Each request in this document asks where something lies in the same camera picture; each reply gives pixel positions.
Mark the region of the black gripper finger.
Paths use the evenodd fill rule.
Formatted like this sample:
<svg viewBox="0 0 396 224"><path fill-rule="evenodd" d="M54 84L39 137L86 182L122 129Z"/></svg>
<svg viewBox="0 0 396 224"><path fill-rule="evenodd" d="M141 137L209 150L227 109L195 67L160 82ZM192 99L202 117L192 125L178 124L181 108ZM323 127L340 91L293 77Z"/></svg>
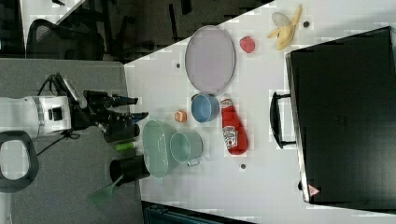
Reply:
<svg viewBox="0 0 396 224"><path fill-rule="evenodd" d="M124 96L114 96L113 97L113 107L118 107L122 105L136 105L138 102L137 98L130 98Z"/></svg>
<svg viewBox="0 0 396 224"><path fill-rule="evenodd" d="M148 112L141 112L141 113L119 113L114 112L110 117L110 124L124 127L124 126L131 126L138 121L145 119L149 115Z"/></svg>

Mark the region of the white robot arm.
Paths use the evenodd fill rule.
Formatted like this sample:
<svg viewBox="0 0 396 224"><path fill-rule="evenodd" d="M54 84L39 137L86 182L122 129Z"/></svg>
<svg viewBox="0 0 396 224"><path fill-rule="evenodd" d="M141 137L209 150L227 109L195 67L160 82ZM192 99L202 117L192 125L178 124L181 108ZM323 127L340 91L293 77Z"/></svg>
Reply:
<svg viewBox="0 0 396 224"><path fill-rule="evenodd" d="M69 91L52 96L1 99L1 191L15 193L31 185L39 171L39 153L33 141L60 135L76 139L77 132L91 126L101 129L108 143L140 134L137 122L147 112L121 113L113 109L135 105L136 98L84 91L81 98Z"/></svg>

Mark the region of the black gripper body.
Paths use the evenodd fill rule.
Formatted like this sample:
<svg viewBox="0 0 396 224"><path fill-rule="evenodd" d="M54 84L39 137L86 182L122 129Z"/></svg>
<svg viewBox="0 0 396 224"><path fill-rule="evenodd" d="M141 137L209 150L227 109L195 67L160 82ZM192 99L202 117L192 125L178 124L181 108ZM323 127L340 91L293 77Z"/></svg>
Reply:
<svg viewBox="0 0 396 224"><path fill-rule="evenodd" d="M70 98L71 127L74 131L85 130L98 124L107 126L114 111L108 110L115 103L113 96L103 91L84 91L83 98Z"/></svg>

